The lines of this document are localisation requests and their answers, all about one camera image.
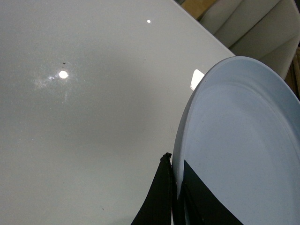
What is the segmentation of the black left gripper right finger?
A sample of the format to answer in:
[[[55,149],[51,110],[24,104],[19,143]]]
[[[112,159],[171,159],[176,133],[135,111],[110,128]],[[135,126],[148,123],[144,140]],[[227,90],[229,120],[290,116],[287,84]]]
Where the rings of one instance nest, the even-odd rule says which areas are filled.
[[[241,225],[209,190],[192,167],[184,162],[180,200],[186,225]]]

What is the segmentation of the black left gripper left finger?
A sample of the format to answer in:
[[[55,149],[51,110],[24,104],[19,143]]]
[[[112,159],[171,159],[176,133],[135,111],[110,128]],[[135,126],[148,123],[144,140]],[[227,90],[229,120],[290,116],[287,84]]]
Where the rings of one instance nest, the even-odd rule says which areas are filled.
[[[131,224],[170,225],[172,223],[174,175],[171,153],[165,153],[159,162],[147,196]]]

